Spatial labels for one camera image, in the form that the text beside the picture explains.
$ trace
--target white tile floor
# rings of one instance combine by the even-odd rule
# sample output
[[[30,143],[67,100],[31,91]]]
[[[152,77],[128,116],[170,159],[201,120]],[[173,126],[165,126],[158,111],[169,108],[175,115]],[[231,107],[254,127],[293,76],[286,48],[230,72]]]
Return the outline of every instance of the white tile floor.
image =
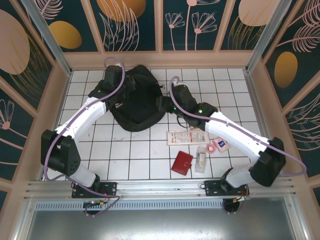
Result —
[[[163,94],[167,94],[171,78],[179,76],[198,102],[219,107],[228,118],[260,135],[242,69],[152,69],[151,73],[163,86]],[[80,108],[103,74],[103,70],[73,72],[60,124]],[[241,151],[231,147],[223,153],[216,151],[207,154],[204,174],[195,173],[193,159],[191,170],[183,176],[171,171],[171,166],[179,151],[195,156],[198,146],[167,146],[168,130],[183,130],[173,114],[164,115],[159,123],[149,129],[128,132],[107,112],[81,138],[78,145],[81,163],[98,174],[101,180],[149,180],[219,178],[231,166],[250,162]],[[58,173],[49,169],[48,175],[55,177]]]

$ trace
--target flower illustration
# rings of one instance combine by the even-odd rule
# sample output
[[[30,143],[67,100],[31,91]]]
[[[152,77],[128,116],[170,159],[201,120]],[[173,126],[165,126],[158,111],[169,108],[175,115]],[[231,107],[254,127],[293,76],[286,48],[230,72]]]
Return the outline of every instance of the flower illustration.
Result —
[[[208,1],[205,1],[205,0],[186,0],[186,3],[191,7],[196,6],[196,5],[216,4],[218,2],[220,2],[220,0],[208,0]]]
[[[0,99],[0,130],[10,130],[13,133],[23,138],[27,138],[25,135],[22,135],[21,133],[10,128],[10,123],[14,114],[14,109],[15,109],[15,104],[13,102],[9,100],[8,103],[6,104],[5,100]],[[22,146],[18,146],[2,138],[0,138],[0,141],[12,147],[15,147],[17,149],[20,149],[20,150],[24,149]]]
[[[217,4],[220,0],[186,0],[188,6],[188,11],[186,14],[186,28],[185,28],[185,50],[188,50],[188,26],[189,26],[189,15],[190,15],[190,8],[197,6],[197,5],[210,5],[210,4]]]
[[[172,16],[170,13],[167,13],[165,15],[165,19],[166,19],[166,22],[168,23],[169,28],[170,28],[171,42],[172,42],[173,50],[175,51],[176,48],[175,48],[175,44],[174,44],[172,29],[183,27],[185,25],[185,21],[183,21],[183,17],[181,16],[181,12],[179,14],[173,13]]]
[[[192,24],[195,32],[194,50],[197,50],[198,34],[209,33],[217,30],[217,25],[214,24],[216,19],[214,13],[203,13],[199,18],[199,12],[192,14]]]

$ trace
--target red card holder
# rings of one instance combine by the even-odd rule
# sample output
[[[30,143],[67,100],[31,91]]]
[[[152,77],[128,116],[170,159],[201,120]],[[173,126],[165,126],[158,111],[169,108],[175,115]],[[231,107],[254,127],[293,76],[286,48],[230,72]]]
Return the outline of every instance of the red card holder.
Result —
[[[187,175],[188,170],[191,168],[192,165],[192,159],[192,155],[187,154],[183,151],[179,151],[171,170],[178,174]]]

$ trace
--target metal vent grille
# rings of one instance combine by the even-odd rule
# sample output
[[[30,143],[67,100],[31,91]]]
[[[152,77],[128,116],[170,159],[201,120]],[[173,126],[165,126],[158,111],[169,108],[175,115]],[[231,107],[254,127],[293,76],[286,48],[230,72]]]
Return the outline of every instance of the metal vent grille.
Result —
[[[105,209],[110,203],[88,208]],[[38,202],[36,211],[82,211],[84,202]],[[110,210],[220,209],[222,199],[121,200]]]

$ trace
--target small pink box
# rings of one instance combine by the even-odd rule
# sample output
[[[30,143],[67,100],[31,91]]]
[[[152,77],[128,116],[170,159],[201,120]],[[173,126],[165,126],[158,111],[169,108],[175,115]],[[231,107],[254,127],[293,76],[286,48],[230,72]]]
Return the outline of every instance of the small pink box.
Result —
[[[215,145],[215,147],[219,150],[220,153],[223,153],[224,151],[230,148],[228,143],[225,140],[223,140],[221,137],[214,139],[212,142]]]

